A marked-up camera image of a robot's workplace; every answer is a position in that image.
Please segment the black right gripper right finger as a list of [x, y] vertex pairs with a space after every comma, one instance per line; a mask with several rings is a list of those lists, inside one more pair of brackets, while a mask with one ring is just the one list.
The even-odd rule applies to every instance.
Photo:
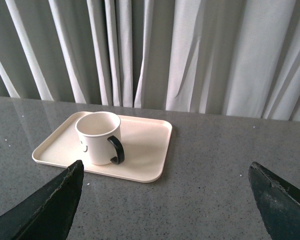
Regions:
[[250, 187], [273, 240], [300, 240], [300, 189], [258, 162], [248, 170]]

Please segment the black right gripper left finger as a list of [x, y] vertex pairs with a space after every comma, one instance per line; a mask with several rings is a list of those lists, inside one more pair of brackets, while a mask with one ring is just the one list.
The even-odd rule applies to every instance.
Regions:
[[75, 161], [0, 216], [0, 240], [65, 240], [82, 194], [84, 165]]

